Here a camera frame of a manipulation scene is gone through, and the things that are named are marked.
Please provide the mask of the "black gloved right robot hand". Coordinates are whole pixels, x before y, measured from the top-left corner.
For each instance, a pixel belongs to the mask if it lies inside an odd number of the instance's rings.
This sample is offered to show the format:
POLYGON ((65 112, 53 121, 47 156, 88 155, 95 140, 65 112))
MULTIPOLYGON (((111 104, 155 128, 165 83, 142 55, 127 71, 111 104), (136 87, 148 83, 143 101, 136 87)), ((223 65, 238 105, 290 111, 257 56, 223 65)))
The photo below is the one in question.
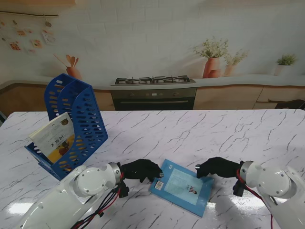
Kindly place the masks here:
POLYGON ((243 163, 243 161, 236 163, 222 157, 209 158, 199 165, 199 168, 196 170, 196 177, 202 178, 208 175, 217 175, 223 178, 237 177, 237 171, 243 163))

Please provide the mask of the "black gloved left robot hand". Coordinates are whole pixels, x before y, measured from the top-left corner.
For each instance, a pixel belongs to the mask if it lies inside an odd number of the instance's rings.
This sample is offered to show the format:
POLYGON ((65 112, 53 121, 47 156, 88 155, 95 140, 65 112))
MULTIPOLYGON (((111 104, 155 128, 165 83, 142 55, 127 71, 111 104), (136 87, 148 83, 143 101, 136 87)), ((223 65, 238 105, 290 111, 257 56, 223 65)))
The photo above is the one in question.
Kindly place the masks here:
POLYGON ((159 166, 148 159, 138 159, 121 165, 121 171, 125 179, 138 179, 141 183, 145 179, 153 182, 155 178, 160 178, 160 174, 163 174, 159 166))

